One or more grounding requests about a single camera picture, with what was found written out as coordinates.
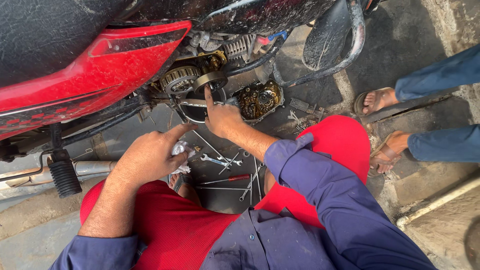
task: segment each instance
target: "blue jeans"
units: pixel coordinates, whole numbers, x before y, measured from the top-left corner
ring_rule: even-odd
[[[399,101],[480,82],[480,44],[397,80]],[[414,133],[408,148],[418,160],[480,162],[480,124]]]

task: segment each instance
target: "blue sleeve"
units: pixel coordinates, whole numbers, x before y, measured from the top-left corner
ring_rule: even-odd
[[[96,238],[76,235],[49,269],[128,270],[133,266],[137,237]]]
[[[310,133],[276,141],[264,161],[277,181],[315,206],[338,253],[360,269],[435,269],[352,171],[304,148],[312,141]]]

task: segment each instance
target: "black seat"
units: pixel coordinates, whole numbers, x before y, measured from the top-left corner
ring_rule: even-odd
[[[67,67],[132,0],[3,0],[0,87]]]

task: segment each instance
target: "white rag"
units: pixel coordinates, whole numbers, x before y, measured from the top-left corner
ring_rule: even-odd
[[[195,150],[187,146],[187,142],[178,141],[172,148],[172,156],[178,155],[184,151],[187,151],[188,157],[191,158],[195,155]],[[190,172],[190,167],[187,166],[188,161],[186,160],[178,169],[176,169],[172,174],[181,173],[181,172]]]

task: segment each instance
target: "hand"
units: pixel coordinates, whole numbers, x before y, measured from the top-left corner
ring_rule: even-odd
[[[208,112],[208,116],[205,117],[205,125],[213,134],[228,139],[232,131],[246,125],[240,115],[240,109],[236,106],[229,104],[214,105],[212,92],[208,84],[205,85],[205,101]]]
[[[160,179],[174,172],[188,158],[186,152],[172,156],[172,148],[186,132],[196,129],[195,124],[179,124],[166,133],[152,131],[138,137],[120,158],[108,176],[131,187]]]

